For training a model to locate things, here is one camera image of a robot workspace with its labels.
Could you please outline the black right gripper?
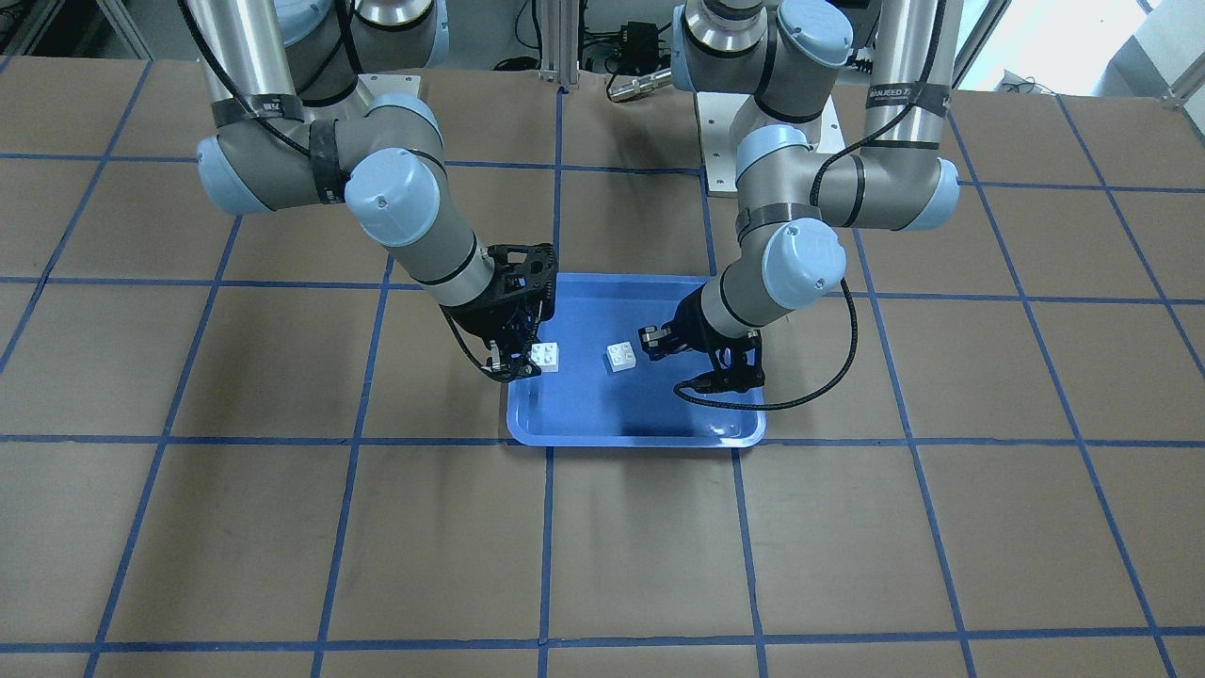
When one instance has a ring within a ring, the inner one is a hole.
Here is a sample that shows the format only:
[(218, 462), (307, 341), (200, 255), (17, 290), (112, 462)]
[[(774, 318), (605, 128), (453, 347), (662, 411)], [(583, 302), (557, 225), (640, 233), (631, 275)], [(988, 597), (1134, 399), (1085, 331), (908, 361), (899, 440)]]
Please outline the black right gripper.
[(529, 350), (539, 342), (539, 325), (554, 317), (554, 246), (490, 244), (484, 249), (484, 263), (493, 271), (481, 295), (468, 303), (443, 306), (443, 313), (486, 344), (482, 370), (488, 377), (513, 382), (543, 375)]

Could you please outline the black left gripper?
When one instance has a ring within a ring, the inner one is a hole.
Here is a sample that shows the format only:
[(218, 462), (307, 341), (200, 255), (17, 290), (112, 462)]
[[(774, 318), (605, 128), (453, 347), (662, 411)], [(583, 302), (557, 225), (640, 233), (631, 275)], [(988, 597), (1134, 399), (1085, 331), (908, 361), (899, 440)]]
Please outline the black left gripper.
[(704, 316), (700, 291), (693, 291), (680, 301), (671, 322), (660, 328), (640, 328), (637, 342), (652, 361), (684, 350), (709, 356), (710, 372), (676, 383), (676, 395), (683, 395), (688, 389), (698, 394), (743, 394), (765, 384), (762, 335), (757, 330), (739, 331), (736, 338), (731, 338), (716, 331)]

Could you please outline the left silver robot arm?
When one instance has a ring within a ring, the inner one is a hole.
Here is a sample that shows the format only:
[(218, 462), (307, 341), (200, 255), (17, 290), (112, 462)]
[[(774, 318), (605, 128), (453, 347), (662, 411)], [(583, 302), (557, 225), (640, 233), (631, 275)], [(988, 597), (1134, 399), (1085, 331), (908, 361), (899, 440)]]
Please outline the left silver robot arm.
[(959, 1), (884, 1), (864, 132), (815, 151), (821, 119), (853, 47), (844, 8), (827, 1), (688, 1), (675, 8), (671, 70), (684, 92), (747, 94), (766, 125), (736, 145), (740, 254), (690, 291), (671, 322), (645, 328), (658, 361), (686, 350), (711, 369), (677, 383), (684, 402), (764, 383), (762, 328), (847, 288), (837, 229), (925, 231), (953, 214), (958, 171), (940, 155), (958, 47)]

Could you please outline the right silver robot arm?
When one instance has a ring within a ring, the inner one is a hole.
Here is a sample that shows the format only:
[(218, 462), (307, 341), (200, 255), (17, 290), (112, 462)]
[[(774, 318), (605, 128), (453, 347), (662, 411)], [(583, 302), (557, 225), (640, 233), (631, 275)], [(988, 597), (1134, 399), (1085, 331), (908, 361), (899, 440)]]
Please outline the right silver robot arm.
[(370, 70), (447, 51), (443, 1), (181, 1), (206, 66), (217, 131), (199, 142), (202, 188), (233, 216), (343, 204), (439, 305), (482, 340), (490, 381), (536, 377), (554, 316), (552, 244), (483, 244), (455, 207), (443, 134), (410, 92)]

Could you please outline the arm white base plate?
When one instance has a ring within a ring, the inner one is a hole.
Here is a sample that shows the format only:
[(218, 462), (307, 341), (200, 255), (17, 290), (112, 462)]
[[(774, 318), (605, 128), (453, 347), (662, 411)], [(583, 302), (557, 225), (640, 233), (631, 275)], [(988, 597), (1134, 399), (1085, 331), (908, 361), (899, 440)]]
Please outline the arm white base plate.
[[(739, 142), (752, 130), (778, 123), (770, 119), (752, 95), (741, 93), (698, 92), (696, 119), (703, 151), (707, 194), (710, 197), (735, 197), (735, 160)], [(825, 108), (816, 120), (797, 125), (817, 152), (842, 151), (844, 132), (837, 120), (834, 100), (827, 99)]]
[(358, 79), (359, 96), (371, 104), (380, 96), (396, 93), (421, 96), (423, 78), (419, 73), (359, 73)]

